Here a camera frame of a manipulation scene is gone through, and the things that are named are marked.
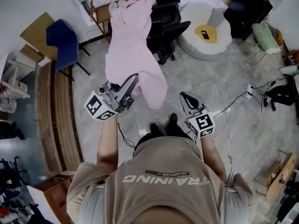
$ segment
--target wooden floor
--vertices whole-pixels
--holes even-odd
[[[71,69],[64,72],[71,74]],[[74,117],[72,84],[54,70],[54,63],[40,70],[38,106],[42,144],[49,170],[76,171],[83,162]]]

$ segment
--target shoe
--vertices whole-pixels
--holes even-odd
[[[20,129],[16,129],[16,130],[15,130],[15,133],[16,133],[16,135],[20,138],[20,140],[24,140],[24,139],[25,139],[25,138],[24,138],[24,135],[23,135],[23,133],[21,132]]]
[[[178,116],[176,113],[172,113],[172,115],[169,117],[169,121],[168,123],[175,123],[177,124],[178,123]]]
[[[269,102],[267,101],[267,99],[268,99],[268,95],[267,95],[267,93],[265,93],[265,97],[263,98],[263,105],[264,105],[264,107],[267,107],[268,104],[269,104]]]
[[[157,132],[161,132],[161,130],[159,129],[158,125],[156,125],[155,123],[150,124],[150,132],[151,133],[157,133]]]
[[[273,99],[271,100],[271,108],[274,112],[276,111],[276,106],[275,106]]]

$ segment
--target gray tile floor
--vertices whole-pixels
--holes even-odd
[[[163,107],[152,110],[148,108],[143,96],[136,97],[133,107],[119,115],[119,123],[125,136],[136,144],[149,131],[150,123],[156,122],[163,127],[173,112],[178,114],[179,125],[188,132],[179,100],[181,91],[200,95],[209,110],[215,112],[222,111],[230,104],[230,94],[231,101],[240,95],[234,88],[243,93],[248,84],[257,87],[282,78],[278,71],[278,68],[284,65],[280,54],[266,55],[258,65],[249,65],[246,61],[258,48],[238,42],[240,41],[233,40],[227,51],[214,61],[197,60],[176,44],[176,60],[169,60],[161,66],[169,86]],[[89,70],[91,76],[87,76],[79,67],[73,68],[74,109],[84,159],[95,162],[102,123],[90,118],[84,109],[84,103],[91,91],[106,81],[105,54],[108,43],[100,40],[86,45],[85,48],[91,53],[91,57],[80,53],[80,62]],[[260,52],[251,62],[257,61],[260,55],[263,53]],[[253,91],[253,94],[260,102],[258,93]],[[263,108],[262,114],[261,107],[254,98],[248,101],[239,98],[232,105],[231,111],[228,125],[214,139],[228,172],[228,155],[233,157],[236,172],[252,181],[262,168],[268,168],[277,159],[279,148],[299,153],[299,132],[294,105],[288,107],[277,104],[276,112],[267,107]],[[223,129],[229,116],[230,112],[225,112],[215,118],[216,130],[213,137]],[[121,164],[131,159],[133,149],[126,146],[120,134],[119,143]]]

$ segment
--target blue chair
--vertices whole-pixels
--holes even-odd
[[[76,33],[66,21],[59,19],[47,27],[46,43],[48,46],[57,47],[55,70],[60,71],[68,78],[74,80],[61,69],[76,63],[90,76],[90,73],[78,62],[78,49],[82,49],[89,56],[90,54],[79,44]]]

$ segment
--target pink garment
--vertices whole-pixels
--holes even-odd
[[[106,55],[107,80],[122,85],[129,76],[138,73],[139,82],[133,94],[143,94],[152,109],[162,107],[168,89],[158,62],[146,46],[155,1],[129,0],[112,12],[112,40]]]

